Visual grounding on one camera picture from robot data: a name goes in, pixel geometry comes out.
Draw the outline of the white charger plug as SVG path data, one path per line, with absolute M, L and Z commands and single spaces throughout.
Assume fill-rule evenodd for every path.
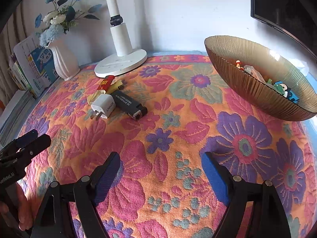
M 90 118 L 96 121 L 100 118 L 108 119 L 115 108 L 116 104 L 113 97 L 108 94 L 101 94 L 91 105 L 93 112 Z

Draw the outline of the black lighter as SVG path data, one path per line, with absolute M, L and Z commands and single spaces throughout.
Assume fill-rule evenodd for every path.
M 115 101 L 116 107 L 136 121 L 148 113 L 148 109 L 145 106 L 120 90 L 114 91 L 111 96 Z

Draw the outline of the blue robot toy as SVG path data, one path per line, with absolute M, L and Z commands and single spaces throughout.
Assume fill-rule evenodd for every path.
M 289 87 L 287 89 L 287 96 L 285 98 L 287 98 L 289 101 L 294 102 L 295 104 L 299 102 L 298 96 Z

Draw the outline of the green toy figure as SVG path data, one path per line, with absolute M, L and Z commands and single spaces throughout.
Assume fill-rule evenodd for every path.
M 281 81 L 278 81 L 278 82 L 275 82 L 273 83 L 272 82 L 272 79 L 268 79 L 268 81 L 266 82 L 266 84 L 273 88 L 275 91 L 277 91 L 279 94 L 283 95 L 284 97 L 287 96 L 287 85 L 284 84 L 283 82 Z

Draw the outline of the upright row of books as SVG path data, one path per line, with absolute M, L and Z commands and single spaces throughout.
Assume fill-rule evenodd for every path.
M 39 97 L 44 89 L 59 78 L 52 51 L 40 46 L 35 34 L 16 44 L 13 52 L 35 97 Z

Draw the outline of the yellow gold lighter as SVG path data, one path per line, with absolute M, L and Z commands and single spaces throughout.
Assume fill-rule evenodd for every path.
M 100 95 L 105 95 L 105 90 L 97 90 L 94 94 L 88 95 L 87 102 L 89 105 L 91 105 Z

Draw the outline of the white ribbed vase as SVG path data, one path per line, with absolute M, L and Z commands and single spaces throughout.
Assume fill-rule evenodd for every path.
M 63 38 L 51 41 L 45 48 L 51 50 L 55 70 L 62 79 L 68 81 L 79 73 L 78 60 L 63 41 Z

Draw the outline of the yellow small lighter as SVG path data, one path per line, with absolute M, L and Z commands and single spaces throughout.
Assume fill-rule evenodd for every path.
M 115 92 L 116 90 L 122 90 L 124 88 L 124 84 L 121 80 L 116 81 L 115 83 L 111 84 L 107 90 L 108 94 Z

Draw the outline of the beige curtain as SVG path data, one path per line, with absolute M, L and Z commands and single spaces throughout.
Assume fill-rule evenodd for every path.
M 23 3 L 21 2 L 1 31 L 1 101 L 4 105 L 12 99 L 18 86 L 9 74 L 9 57 L 13 48 L 26 38 Z

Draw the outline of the floral quilted table mat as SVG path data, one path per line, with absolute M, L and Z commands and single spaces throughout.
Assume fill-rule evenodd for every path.
M 292 237 L 316 221 L 316 161 L 299 122 L 265 114 L 229 88 L 202 55 L 152 57 L 122 76 L 124 92 L 148 109 L 140 120 L 115 110 L 92 119 L 88 104 L 100 84 L 94 65 L 59 80 L 37 104 L 23 133 L 48 134 L 20 182 L 33 212 L 52 181 L 72 183 L 111 152 L 118 175 L 98 212 L 111 237 L 209 237 L 225 212 L 201 167 L 201 154 L 234 175 L 271 180 Z

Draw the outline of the blue white artificial flowers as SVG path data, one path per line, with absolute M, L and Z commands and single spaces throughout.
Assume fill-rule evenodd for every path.
M 76 10 L 75 4 L 79 1 L 81 0 L 46 0 L 46 4 L 53 5 L 53 10 L 45 16 L 38 14 L 34 21 L 35 28 L 41 28 L 41 31 L 35 34 L 41 47 L 48 47 L 50 43 L 67 34 L 82 18 L 99 20 L 96 12 L 102 8 L 101 4 L 87 10 Z

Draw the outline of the white desk lamp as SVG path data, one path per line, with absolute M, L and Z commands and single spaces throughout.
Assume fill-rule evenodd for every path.
M 119 76 L 141 66 L 147 59 L 144 49 L 133 49 L 127 26 L 119 12 L 116 0 L 106 0 L 110 14 L 110 31 L 116 53 L 98 62 L 95 75 L 105 78 L 108 75 Z

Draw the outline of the amber ribbed glass bowl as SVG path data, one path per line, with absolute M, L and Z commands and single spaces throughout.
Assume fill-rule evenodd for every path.
M 316 92 L 306 77 L 283 57 L 256 42 L 235 36 L 210 36 L 204 41 L 208 57 L 221 78 L 239 96 L 264 113 L 286 121 L 316 116 Z M 236 67 L 240 60 L 244 71 Z M 282 81 L 298 96 L 295 104 L 266 82 Z

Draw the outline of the black wall television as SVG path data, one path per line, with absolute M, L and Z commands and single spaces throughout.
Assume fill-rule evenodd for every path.
M 316 20 L 300 0 L 250 0 L 250 15 L 290 36 L 316 57 Z

